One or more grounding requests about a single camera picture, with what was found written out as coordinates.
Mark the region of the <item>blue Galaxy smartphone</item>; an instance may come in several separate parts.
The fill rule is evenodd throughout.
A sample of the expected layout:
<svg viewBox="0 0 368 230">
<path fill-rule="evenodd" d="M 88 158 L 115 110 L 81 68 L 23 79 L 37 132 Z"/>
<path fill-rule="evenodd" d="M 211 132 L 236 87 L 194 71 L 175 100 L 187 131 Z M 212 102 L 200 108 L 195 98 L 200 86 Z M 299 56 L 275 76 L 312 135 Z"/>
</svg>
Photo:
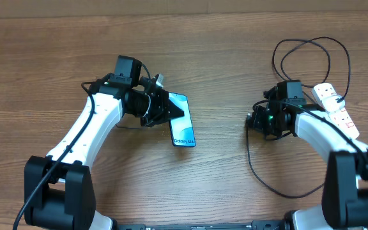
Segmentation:
<svg viewBox="0 0 368 230">
<path fill-rule="evenodd" d="M 191 148 L 196 146 L 188 98 L 186 95 L 169 93 L 170 101 L 183 111 L 183 116 L 170 120 L 171 138 L 174 146 Z"/>
</svg>

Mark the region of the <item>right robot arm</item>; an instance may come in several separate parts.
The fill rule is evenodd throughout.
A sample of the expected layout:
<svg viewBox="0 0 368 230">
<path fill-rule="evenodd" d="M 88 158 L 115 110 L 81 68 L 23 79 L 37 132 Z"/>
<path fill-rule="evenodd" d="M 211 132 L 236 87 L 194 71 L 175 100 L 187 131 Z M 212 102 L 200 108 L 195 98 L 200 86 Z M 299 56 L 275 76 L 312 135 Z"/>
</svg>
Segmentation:
<svg viewBox="0 0 368 230">
<path fill-rule="evenodd" d="M 282 220 L 254 220 L 253 229 L 368 229 L 368 145 L 330 83 L 312 87 L 314 104 L 299 80 L 278 83 L 247 115 L 246 126 L 275 141 L 287 135 L 309 143 L 326 162 L 321 204 L 289 211 Z"/>
</svg>

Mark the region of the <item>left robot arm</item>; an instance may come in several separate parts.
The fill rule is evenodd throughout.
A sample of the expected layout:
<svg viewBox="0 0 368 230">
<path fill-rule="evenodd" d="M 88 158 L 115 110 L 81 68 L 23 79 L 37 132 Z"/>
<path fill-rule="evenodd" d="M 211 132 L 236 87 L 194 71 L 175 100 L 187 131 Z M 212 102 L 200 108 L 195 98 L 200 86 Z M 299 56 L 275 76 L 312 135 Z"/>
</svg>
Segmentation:
<svg viewBox="0 0 368 230">
<path fill-rule="evenodd" d="M 31 156 L 24 168 L 24 205 L 21 219 L 44 229 L 117 229 L 113 218 L 96 208 L 91 168 L 110 131 L 124 115 L 140 119 L 142 127 L 169 123 L 175 146 L 191 145 L 188 98 L 168 92 L 162 74 L 141 76 L 146 66 L 118 56 L 115 70 L 83 82 L 88 94 L 83 111 L 71 129 L 45 157 Z"/>
</svg>

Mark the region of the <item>white USB charger plug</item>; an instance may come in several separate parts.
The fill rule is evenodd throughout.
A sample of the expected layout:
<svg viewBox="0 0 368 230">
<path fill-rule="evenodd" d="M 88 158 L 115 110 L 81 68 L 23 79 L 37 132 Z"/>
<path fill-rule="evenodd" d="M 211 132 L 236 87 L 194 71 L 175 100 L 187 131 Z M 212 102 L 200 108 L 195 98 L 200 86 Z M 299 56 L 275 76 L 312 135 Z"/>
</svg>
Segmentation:
<svg viewBox="0 0 368 230">
<path fill-rule="evenodd" d="M 321 105 L 326 112 L 336 112 L 345 108 L 346 103 L 341 95 L 332 95 L 322 99 Z"/>
</svg>

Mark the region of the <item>white power strip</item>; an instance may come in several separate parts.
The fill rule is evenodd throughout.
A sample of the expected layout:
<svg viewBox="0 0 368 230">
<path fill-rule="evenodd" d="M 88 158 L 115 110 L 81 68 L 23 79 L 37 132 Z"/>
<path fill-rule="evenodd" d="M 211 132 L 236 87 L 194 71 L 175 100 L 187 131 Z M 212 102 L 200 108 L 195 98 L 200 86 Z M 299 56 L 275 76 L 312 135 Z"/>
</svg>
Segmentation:
<svg viewBox="0 0 368 230">
<path fill-rule="evenodd" d="M 321 100 L 332 96 L 338 95 L 334 87 L 330 83 L 321 83 L 315 85 L 311 92 L 316 99 L 316 102 L 322 107 Z M 349 113 L 347 112 L 346 108 L 343 108 L 336 112 L 326 112 L 332 122 L 342 130 L 349 138 L 356 139 L 360 133 L 355 126 L 353 120 L 351 119 Z"/>
</svg>

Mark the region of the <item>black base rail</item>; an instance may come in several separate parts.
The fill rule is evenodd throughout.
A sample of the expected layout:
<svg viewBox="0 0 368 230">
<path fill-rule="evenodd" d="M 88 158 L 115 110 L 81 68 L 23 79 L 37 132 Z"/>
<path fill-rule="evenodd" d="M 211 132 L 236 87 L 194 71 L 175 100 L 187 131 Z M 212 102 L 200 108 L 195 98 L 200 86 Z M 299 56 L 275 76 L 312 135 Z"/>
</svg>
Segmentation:
<svg viewBox="0 0 368 230">
<path fill-rule="evenodd" d="M 293 230 L 286 220 L 253 220 L 250 223 L 230 224 L 117 224 L 115 230 Z"/>
</svg>

